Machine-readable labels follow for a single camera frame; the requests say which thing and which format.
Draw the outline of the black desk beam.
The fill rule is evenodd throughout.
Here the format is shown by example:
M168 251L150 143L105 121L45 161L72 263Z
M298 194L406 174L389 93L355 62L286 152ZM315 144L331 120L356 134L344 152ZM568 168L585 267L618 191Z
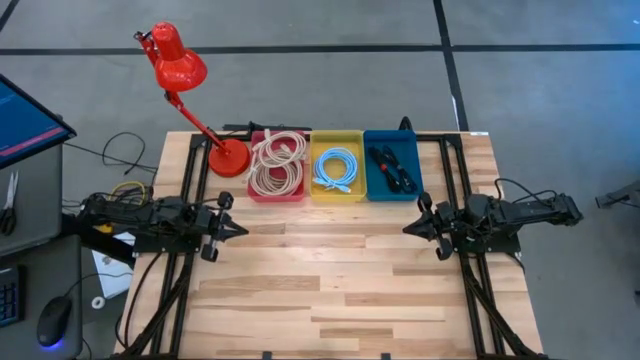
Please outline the black desk beam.
M74 216L62 215L60 235L77 235L80 237L81 244L84 247L107 255L128 265L130 268L135 266L136 260L133 257L133 247L131 245L114 238L110 234L102 233L90 225L83 224Z

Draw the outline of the scissors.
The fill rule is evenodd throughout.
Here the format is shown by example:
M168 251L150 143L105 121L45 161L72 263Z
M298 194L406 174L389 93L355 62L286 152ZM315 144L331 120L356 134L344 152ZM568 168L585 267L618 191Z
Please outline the scissors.
M13 172L10 176L7 197L4 207L0 210L0 234L9 236L13 233L17 216L14 208L17 186L19 181L19 173Z

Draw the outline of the black aluminium table frame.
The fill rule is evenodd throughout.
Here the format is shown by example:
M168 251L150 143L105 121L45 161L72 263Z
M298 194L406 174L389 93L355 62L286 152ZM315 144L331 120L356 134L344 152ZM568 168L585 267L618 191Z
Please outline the black aluminium table frame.
M216 262L193 262L186 295L153 349L181 359L474 359L509 346L473 303L457 258L402 229L414 202L258 203L241 178L202 170L204 143L167 135L158 196L233 194L249 234L223 243Z

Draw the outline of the blue plastic bin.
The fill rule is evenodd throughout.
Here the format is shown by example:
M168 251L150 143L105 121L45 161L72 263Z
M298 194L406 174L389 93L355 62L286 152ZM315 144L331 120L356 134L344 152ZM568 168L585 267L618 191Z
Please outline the blue plastic bin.
M423 191L417 136L411 130L364 132L367 198L413 201Z

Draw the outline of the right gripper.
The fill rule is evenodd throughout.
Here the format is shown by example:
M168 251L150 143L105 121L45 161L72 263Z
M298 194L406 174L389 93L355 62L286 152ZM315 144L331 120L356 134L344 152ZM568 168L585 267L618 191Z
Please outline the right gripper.
M436 240L436 256L444 261L451 257L454 252L452 242L445 237L453 230L454 210L448 201L443 201L435 205L432 210L433 200L429 193L423 192L419 198L419 209L421 216L405 226L404 234L413 235L426 239Z

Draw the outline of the red desk lamp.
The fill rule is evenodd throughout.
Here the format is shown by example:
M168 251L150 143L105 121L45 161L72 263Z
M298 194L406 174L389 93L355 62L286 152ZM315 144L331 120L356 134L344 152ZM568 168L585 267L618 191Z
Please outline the red desk lamp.
M243 173L250 163L248 147L237 139L220 139L180 98L180 93L204 82L208 69L196 52L184 46L178 29L172 23L159 22L146 33L135 32L133 38L149 59L166 101L213 143L214 148L208 155L209 168L222 177Z

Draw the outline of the white paper sheet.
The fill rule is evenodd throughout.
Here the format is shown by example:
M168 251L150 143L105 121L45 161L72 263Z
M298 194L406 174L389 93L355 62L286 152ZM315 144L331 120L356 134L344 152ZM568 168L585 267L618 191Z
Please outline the white paper sheet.
M92 256L105 299L111 299L129 289L133 274L129 265L95 250L92 251Z

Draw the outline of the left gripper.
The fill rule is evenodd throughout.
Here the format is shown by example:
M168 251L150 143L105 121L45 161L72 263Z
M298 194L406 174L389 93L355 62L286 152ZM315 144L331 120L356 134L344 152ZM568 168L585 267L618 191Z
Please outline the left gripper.
M206 229L210 240L205 243L201 249L201 258L205 261L217 261L219 255L217 244L219 242L226 242L231 238L249 234L246 228L234 222L228 214L233 202L233 196L229 192L223 191L217 198L218 211L208 212L209 219L206 224Z

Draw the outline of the black keyboard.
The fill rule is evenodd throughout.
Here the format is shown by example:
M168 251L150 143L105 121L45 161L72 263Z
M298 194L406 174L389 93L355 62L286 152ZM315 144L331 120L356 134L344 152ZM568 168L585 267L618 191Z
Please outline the black keyboard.
M22 321L25 310L25 268L0 270L0 328Z

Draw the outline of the yellow plastic bin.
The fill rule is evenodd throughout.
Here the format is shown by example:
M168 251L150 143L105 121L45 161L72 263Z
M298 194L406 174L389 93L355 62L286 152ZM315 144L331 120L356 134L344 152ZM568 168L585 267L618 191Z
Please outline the yellow plastic bin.
M363 132L318 130L310 134L309 192L318 202L360 202L367 192Z

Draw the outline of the black slim bar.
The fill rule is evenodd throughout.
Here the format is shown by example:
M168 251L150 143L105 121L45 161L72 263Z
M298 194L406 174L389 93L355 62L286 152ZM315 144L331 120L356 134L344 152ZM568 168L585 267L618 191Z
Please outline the black slim bar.
M223 131L230 132L247 132L253 133L256 131L312 131L312 128L309 127L297 127L297 126L286 126L283 124L280 125L261 125L252 121L249 121L247 124L225 124L222 127Z

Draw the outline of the computer monitor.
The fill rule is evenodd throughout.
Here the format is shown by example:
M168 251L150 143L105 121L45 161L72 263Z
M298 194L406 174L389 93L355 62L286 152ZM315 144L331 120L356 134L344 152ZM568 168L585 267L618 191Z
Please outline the computer monitor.
M0 170L76 136L60 115L0 74Z

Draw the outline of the grey side desk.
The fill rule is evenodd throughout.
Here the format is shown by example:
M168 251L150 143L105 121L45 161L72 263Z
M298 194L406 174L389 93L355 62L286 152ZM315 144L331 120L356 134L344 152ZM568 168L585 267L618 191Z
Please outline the grey side desk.
M9 236L0 234L0 270L25 268L25 310L22 321L0 328L0 360L74 359L83 348L81 249L76 236L61 236L62 168L60 145L0 170L0 208L10 176L19 173L14 207L17 223ZM36 326L44 306L54 297L72 301L62 340L44 348Z

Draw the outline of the red plastic bin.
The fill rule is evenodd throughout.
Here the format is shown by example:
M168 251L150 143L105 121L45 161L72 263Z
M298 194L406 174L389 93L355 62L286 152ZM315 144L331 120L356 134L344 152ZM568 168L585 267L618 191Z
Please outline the red plastic bin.
M256 202L296 202L304 195L307 141L301 131L258 131L246 177Z

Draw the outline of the black computer mouse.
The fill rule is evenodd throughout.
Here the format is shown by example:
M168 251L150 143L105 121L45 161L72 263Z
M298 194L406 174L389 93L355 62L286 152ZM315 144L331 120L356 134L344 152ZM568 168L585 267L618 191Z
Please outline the black computer mouse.
M50 348L62 340L71 308L72 301L66 296L54 297L44 306L36 326L36 337L40 346Z

